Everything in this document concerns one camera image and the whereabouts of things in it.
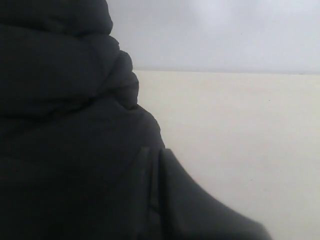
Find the black puffer jacket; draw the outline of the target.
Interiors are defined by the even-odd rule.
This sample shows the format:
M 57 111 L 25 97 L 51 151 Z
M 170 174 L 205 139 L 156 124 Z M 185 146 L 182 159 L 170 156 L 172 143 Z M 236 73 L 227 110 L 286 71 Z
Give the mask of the black puffer jacket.
M 1 1 L 1 239 L 270 239 L 166 149 L 112 27 L 104 0 Z

